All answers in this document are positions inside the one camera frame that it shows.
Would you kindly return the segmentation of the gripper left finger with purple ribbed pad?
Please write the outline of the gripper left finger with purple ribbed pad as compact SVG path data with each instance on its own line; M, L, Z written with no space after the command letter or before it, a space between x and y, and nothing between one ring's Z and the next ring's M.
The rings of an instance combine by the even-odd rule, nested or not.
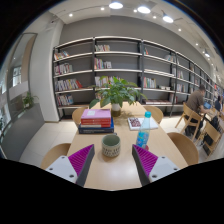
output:
M94 155L94 145L91 144L70 156L60 156L46 171L83 187Z

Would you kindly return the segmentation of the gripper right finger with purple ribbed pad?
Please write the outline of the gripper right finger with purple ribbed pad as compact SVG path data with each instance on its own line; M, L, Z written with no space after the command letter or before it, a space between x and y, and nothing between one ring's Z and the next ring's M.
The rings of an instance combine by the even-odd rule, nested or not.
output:
M143 186L179 170L169 158L165 156L158 157L137 145L132 145L132 155Z

